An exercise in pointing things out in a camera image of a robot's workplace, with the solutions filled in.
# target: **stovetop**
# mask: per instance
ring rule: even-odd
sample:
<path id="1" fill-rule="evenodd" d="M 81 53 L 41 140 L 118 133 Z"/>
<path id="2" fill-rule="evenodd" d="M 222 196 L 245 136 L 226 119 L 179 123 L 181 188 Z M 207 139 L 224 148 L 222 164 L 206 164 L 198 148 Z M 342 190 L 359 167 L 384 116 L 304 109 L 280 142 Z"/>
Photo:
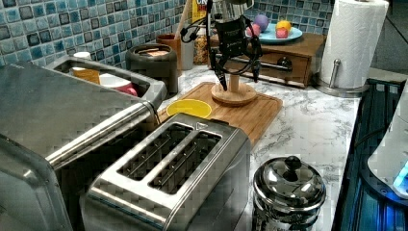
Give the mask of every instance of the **stovetop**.
<path id="1" fill-rule="evenodd" d="M 408 206 L 383 196 L 384 187 L 367 183 L 364 162 L 393 119 L 404 84 L 369 79 L 361 99 L 332 230 L 408 230 Z"/>

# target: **yellow fruit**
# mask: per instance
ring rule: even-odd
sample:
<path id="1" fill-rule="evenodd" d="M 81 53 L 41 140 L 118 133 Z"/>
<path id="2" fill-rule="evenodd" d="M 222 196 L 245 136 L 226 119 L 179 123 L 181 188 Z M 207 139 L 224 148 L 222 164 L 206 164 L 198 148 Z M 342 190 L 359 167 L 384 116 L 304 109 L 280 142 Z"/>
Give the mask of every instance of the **yellow fruit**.
<path id="1" fill-rule="evenodd" d="M 287 21 L 287 20 L 281 20 L 281 21 L 279 21 L 277 24 L 276 24 L 276 28 L 275 29 L 278 29 L 278 28 L 285 28 L 286 30 L 288 30 L 288 32 L 291 30 L 291 28 L 292 28 L 292 25 L 291 25 L 291 22 L 290 21 Z"/>

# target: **toaster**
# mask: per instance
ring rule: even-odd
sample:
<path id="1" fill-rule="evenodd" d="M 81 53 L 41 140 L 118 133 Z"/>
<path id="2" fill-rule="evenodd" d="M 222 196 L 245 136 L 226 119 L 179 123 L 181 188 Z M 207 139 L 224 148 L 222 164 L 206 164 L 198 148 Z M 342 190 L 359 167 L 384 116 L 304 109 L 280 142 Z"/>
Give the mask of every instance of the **toaster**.
<path id="1" fill-rule="evenodd" d="M 177 114 L 108 167 L 80 199 L 86 230 L 234 230 L 249 190 L 250 141 Z"/>

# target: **paper towel holder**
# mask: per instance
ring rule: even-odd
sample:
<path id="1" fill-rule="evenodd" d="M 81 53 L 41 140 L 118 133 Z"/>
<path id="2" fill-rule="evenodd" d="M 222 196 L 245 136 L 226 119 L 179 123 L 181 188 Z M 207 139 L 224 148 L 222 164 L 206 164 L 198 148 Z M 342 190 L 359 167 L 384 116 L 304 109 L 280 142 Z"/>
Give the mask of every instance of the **paper towel holder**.
<path id="1" fill-rule="evenodd" d="M 364 84 L 362 87 L 356 88 L 356 89 L 342 89 L 342 88 L 338 88 L 335 86 L 335 81 L 336 81 L 337 74 L 339 71 L 339 65 L 341 63 L 342 61 L 340 59 L 334 60 L 330 84 L 326 84 L 324 81 L 322 81 L 319 78 L 320 72 L 317 72 L 312 77 L 313 86 L 315 87 L 315 89 L 317 89 L 320 92 L 323 92 L 329 95 L 333 95 L 336 97 L 341 97 L 341 98 L 359 98 L 361 97 L 363 95 L 363 92 L 366 91 L 370 87 L 369 85 Z"/>

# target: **french press lid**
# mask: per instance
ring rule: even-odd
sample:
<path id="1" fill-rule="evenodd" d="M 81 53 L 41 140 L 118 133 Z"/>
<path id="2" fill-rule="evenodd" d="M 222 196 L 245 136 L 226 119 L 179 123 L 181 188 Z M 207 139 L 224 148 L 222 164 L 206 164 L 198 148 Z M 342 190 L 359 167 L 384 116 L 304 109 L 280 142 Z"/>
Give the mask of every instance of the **french press lid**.
<path id="1" fill-rule="evenodd" d="M 274 158 L 254 175 L 254 191 L 280 212 L 306 212 L 319 208 L 326 188 L 319 173 L 297 157 Z"/>

